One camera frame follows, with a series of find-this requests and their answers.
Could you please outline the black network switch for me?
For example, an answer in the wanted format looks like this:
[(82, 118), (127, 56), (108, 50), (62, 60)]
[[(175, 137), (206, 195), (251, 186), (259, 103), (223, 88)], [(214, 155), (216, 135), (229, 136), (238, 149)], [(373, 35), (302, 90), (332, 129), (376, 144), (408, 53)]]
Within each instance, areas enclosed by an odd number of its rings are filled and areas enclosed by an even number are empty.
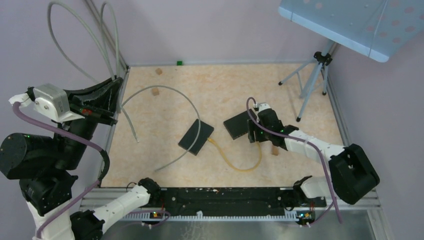
[(237, 114), (223, 122), (225, 129), (228, 131), (232, 140), (236, 140), (248, 133), (248, 123), (250, 120), (248, 111)]
[(188, 152), (197, 156), (214, 130), (215, 128), (213, 126), (196, 119), (178, 142), (178, 146), (184, 150), (188, 150), (194, 144)]

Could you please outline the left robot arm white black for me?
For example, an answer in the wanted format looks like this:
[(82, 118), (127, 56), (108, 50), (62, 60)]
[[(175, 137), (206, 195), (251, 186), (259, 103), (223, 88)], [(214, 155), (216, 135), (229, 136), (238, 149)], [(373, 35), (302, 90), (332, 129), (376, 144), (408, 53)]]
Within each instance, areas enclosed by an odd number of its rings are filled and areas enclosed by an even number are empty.
[(99, 240), (118, 220), (142, 206), (160, 202), (161, 188), (151, 178), (108, 204), (69, 213), (80, 200), (72, 196), (78, 179), (71, 175), (87, 147), (99, 152), (103, 169), (97, 187), (110, 169), (105, 149), (91, 141), (98, 124), (116, 124), (115, 113), (123, 79), (113, 76), (80, 90), (65, 90), (50, 83), (29, 87), (10, 98), (21, 120), (53, 132), (53, 136), (12, 133), (0, 146), (0, 171), (19, 187), (36, 224), (37, 240)]

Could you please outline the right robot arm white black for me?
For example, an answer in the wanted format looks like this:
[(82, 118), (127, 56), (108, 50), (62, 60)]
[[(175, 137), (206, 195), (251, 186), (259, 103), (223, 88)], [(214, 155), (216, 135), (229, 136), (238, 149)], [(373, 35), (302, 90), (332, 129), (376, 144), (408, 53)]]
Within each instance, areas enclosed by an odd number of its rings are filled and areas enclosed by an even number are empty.
[(247, 128), (250, 142), (269, 141), (277, 148), (301, 154), (325, 167), (323, 177), (307, 176), (297, 182), (300, 188), (293, 192), (293, 200), (299, 206), (325, 196), (336, 196), (354, 205), (381, 182), (361, 146), (327, 143), (296, 126), (283, 125), (266, 103), (249, 111)]

